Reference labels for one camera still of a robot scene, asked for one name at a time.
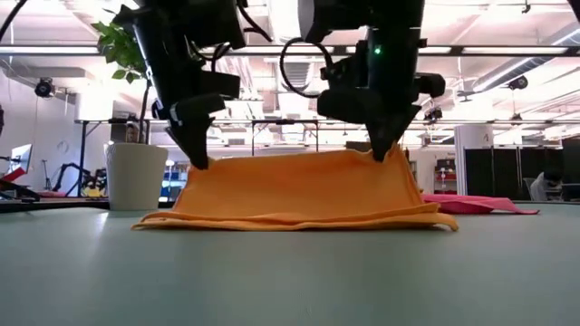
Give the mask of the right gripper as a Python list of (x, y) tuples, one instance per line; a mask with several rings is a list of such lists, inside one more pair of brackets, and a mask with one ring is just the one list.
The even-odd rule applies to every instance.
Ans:
[(383, 162), (421, 110), (410, 103), (417, 97), (416, 65), (425, 46), (423, 38), (361, 40), (353, 54), (321, 70), (329, 89), (317, 98), (318, 114), (363, 124), (372, 157)]

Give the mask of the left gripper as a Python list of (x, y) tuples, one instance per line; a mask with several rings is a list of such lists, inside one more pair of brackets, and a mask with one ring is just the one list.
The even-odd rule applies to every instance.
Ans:
[[(190, 21), (183, 17), (137, 17), (134, 32), (157, 92), (156, 110), (169, 112), (168, 134), (197, 169), (208, 169), (207, 132), (211, 113), (225, 109), (218, 94), (199, 94), (200, 66), (189, 53)], [(203, 114), (196, 108), (203, 106)]]

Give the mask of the orange microfiber towel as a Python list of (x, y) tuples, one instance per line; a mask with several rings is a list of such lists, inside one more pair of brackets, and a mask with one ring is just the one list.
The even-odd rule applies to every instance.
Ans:
[(384, 160), (355, 150), (213, 160), (191, 168), (173, 207), (144, 216), (134, 229), (238, 231), (396, 229), (459, 226), (426, 203), (404, 152)]

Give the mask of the pink microfiber towel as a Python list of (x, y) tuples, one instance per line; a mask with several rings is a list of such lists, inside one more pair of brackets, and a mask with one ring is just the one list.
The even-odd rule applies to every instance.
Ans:
[(536, 215), (539, 213), (538, 210), (521, 209), (506, 197), (425, 194), (421, 198), (426, 203), (437, 203), (441, 213), (451, 215), (489, 215), (495, 211), (516, 215)]

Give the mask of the blue storage shelf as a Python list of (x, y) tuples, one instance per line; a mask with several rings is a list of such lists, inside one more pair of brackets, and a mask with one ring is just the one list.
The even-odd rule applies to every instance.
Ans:
[(160, 202), (174, 202), (188, 179), (189, 164), (167, 160), (159, 195)]

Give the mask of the beige plant pot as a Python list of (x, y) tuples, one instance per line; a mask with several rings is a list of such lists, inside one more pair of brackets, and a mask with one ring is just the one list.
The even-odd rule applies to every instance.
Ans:
[(104, 156), (110, 210), (156, 210), (168, 155), (166, 149), (153, 145), (108, 145)]

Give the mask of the green leafy plant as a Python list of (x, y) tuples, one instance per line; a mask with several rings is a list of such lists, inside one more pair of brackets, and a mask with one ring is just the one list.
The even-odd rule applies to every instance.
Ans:
[(132, 84), (144, 80), (146, 86), (142, 95), (138, 133), (135, 141), (145, 144), (145, 115), (152, 82), (146, 75), (146, 64), (140, 53), (136, 37), (114, 23), (92, 23), (91, 27), (99, 34), (97, 48), (105, 57), (106, 63), (115, 63), (117, 69), (112, 74), (114, 80), (124, 80)]

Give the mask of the black light strip bar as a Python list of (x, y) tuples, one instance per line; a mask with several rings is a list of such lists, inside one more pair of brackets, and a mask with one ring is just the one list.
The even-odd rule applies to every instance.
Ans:
[[(235, 56), (277, 56), (283, 45), (248, 46), (229, 53)], [(98, 56), (102, 53), (95, 45), (0, 45), (5, 56)], [(575, 46), (484, 46), (432, 45), (419, 49), (419, 56), (429, 57), (576, 57), (580, 45)]]

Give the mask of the person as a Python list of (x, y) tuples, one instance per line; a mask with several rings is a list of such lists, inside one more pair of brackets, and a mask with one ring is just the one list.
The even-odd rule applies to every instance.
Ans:
[(562, 194), (562, 171), (556, 168), (546, 168), (532, 182), (529, 194), (533, 201), (550, 201), (560, 198)]

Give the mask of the green table mat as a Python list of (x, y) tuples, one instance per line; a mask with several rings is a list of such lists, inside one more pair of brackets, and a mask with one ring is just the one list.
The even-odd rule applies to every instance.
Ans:
[(0, 215), (0, 326), (580, 326), (580, 206), (459, 230), (136, 231)]

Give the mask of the white-screen monitor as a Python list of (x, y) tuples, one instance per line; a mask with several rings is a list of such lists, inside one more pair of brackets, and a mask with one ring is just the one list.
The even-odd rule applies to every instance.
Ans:
[(26, 174), (31, 164), (33, 145), (26, 144), (11, 150), (10, 163), (8, 171), (23, 172)]

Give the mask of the long horizontal ceiling rail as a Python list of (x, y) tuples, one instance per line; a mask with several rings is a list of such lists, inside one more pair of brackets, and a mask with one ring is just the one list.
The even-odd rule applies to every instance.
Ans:
[[(136, 120), (120, 120), (120, 119), (110, 119), (110, 120), (75, 120), (74, 123), (78, 124), (95, 124), (95, 123), (126, 123), (126, 122), (137, 122)], [(149, 124), (167, 124), (166, 120), (145, 120)], [(309, 124), (355, 124), (362, 125), (362, 122), (344, 122), (340, 120), (292, 120), (292, 119), (264, 119), (264, 120), (213, 120), (214, 124), (263, 124), (263, 123), (273, 123), (276, 125), (289, 125), (296, 123), (309, 123)], [(491, 125), (522, 125), (522, 124), (541, 124), (544, 123), (543, 120), (412, 120), (411, 125), (432, 125), (432, 124), (491, 124)]]

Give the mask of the black rail stand post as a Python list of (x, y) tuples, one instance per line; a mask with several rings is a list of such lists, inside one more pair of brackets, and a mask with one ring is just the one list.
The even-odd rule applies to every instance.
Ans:
[(79, 120), (82, 124), (82, 134), (81, 134), (81, 147), (80, 147), (80, 157), (79, 157), (79, 174), (78, 174), (78, 187), (77, 187), (77, 197), (82, 196), (82, 180), (84, 175), (84, 159), (85, 159), (85, 147), (86, 147), (86, 137), (87, 137), (87, 126), (89, 122), (87, 120)]

